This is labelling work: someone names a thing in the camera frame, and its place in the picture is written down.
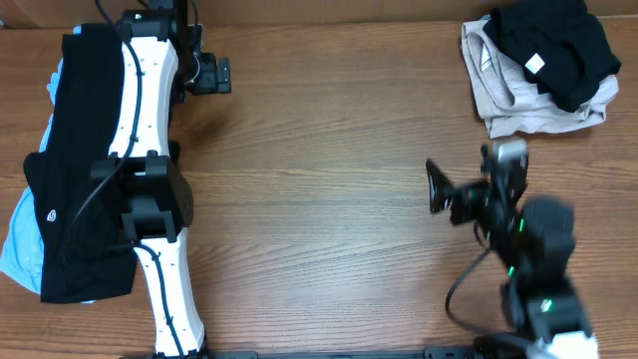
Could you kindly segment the black t-shirt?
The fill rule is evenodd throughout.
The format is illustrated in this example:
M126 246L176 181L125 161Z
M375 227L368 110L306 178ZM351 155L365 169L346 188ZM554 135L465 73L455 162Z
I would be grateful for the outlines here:
M600 83L621 68L583 0L517 1L492 9L483 30L523 68L528 82L566 112L591 100Z

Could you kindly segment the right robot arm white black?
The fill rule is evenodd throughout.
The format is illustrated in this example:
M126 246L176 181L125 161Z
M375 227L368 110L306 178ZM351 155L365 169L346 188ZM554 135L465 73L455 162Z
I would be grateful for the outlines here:
M517 204L527 187L527 160L527 154L486 155L482 178L460 186L426 162L430 211L449 209L454 225L471 222L484 254L497 255L507 271L500 297L509 331L492 333L448 316L476 334L462 350L467 358L596 358L598 340L566 273L575 248L573 209L548 196Z

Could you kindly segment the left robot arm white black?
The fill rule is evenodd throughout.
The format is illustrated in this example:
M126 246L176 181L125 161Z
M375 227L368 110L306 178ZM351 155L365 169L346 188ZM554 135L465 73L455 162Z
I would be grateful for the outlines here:
M171 159L171 109L187 95L228 94L230 65L203 50L193 1L149 1L113 26L121 38L120 116L91 178L146 277L156 326L156 358L209 358L192 293L186 242L193 194Z

